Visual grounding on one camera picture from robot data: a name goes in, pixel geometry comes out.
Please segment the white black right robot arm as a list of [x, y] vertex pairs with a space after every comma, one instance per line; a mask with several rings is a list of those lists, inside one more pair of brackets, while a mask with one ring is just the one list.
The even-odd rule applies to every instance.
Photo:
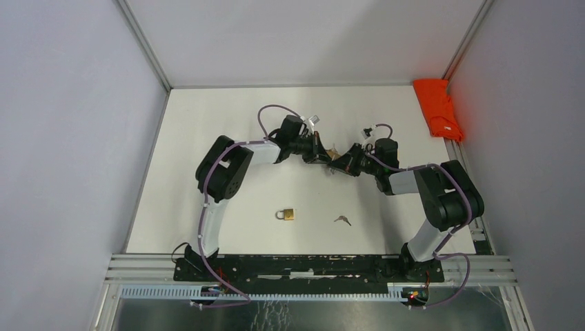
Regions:
[[376, 140], [371, 148], [356, 143], [329, 161], [328, 167], [354, 177], [369, 174], [386, 196], [419, 195], [425, 219], [399, 255], [399, 274], [407, 281], [422, 277], [425, 263], [436, 260], [450, 238], [485, 210], [481, 194], [459, 161], [400, 168], [398, 143], [390, 138]]

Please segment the large brass padlock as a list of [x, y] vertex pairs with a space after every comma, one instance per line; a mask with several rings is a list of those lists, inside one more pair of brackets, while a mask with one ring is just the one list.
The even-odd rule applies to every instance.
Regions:
[[333, 146], [329, 149], [326, 149], [326, 154], [330, 157], [331, 161], [335, 161], [341, 157], [340, 153], [338, 153], [335, 146]]

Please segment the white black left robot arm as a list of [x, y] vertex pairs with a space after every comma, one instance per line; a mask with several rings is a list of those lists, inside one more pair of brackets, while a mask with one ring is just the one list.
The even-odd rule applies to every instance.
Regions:
[[219, 231], [227, 204], [233, 198], [251, 166], [278, 164], [290, 155], [300, 155], [307, 164], [328, 165], [333, 159], [323, 147], [315, 124], [319, 117], [288, 115], [274, 137], [261, 141], [240, 141], [221, 135], [213, 143], [199, 164], [195, 179], [204, 196], [197, 230], [198, 256], [190, 264], [190, 271], [200, 281], [212, 279], [217, 263], [210, 258], [219, 251]]

